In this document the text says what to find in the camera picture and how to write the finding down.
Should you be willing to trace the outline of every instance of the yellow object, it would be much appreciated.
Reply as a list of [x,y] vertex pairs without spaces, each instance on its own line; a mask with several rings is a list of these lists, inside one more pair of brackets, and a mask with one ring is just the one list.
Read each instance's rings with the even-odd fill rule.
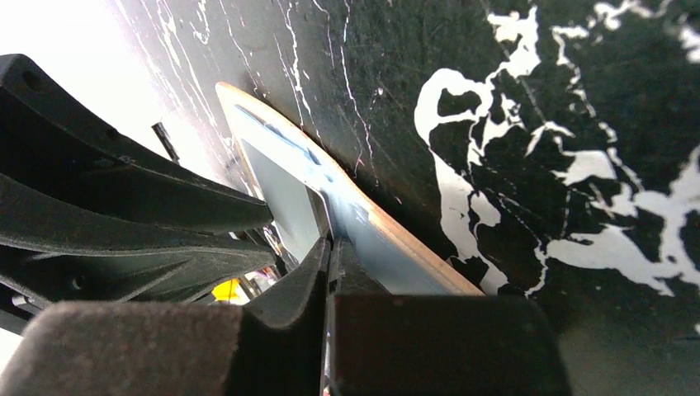
[[236,287],[239,285],[238,279],[227,280],[221,285],[216,286],[211,293],[214,295],[216,301],[229,301],[231,299],[237,299]]

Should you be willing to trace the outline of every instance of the wooden edge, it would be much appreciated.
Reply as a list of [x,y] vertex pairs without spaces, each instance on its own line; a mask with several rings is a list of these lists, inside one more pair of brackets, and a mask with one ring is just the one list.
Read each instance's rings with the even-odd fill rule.
[[216,94],[219,96],[221,105],[224,108],[224,113],[229,106],[239,105],[261,120],[265,120],[273,125],[283,125],[295,130],[300,138],[305,141],[306,147],[311,150],[317,158],[322,158],[321,161],[331,167],[335,167],[338,174],[343,175],[347,179],[345,181],[347,185],[351,186],[354,192],[362,198],[361,201],[365,204],[364,209],[367,210],[369,214],[370,223],[381,230],[395,246],[399,247],[407,256],[412,257],[426,272],[433,274],[435,279],[451,293],[456,295],[484,295],[481,290],[471,284],[464,276],[460,275],[451,265],[442,260],[412,233],[394,220],[394,218],[389,216],[379,205],[365,195],[325,150],[319,147],[318,144],[304,133],[304,131],[300,130],[285,116],[226,82],[219,82],[216,84]]

